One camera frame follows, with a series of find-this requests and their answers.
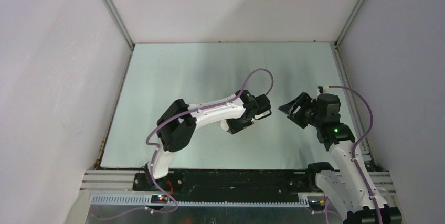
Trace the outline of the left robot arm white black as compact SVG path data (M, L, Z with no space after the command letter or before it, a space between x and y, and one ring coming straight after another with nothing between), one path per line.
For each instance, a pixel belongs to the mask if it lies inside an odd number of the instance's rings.
M190 143L197 129L219 122L225 132L236 134L270 115L271 102L267 95L255 97L248 90L239 90L212 103L174 101L147 137L147 145L155 146L155 152L146 165L148 175L145 183L155 191L164 188L175 153Z

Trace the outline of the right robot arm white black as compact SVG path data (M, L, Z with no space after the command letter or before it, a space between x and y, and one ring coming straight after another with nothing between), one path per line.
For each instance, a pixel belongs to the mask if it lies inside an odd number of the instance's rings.
M313 99L305 92L279 107L299 127L316 129L318 141L340 170L338 177L327 162L309 164L306 187L324 192L343 223L401 223L400 210L389 206L366 170L352 130L340 122L340 108L334 94L320 93Z

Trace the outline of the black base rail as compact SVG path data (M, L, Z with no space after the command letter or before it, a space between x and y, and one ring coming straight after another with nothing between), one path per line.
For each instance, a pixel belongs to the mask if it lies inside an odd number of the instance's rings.
M178 202L299 203L299 193L319 193L315 175L306 170L177 169L156 183L148 170L136 173L133 191L172 193Z

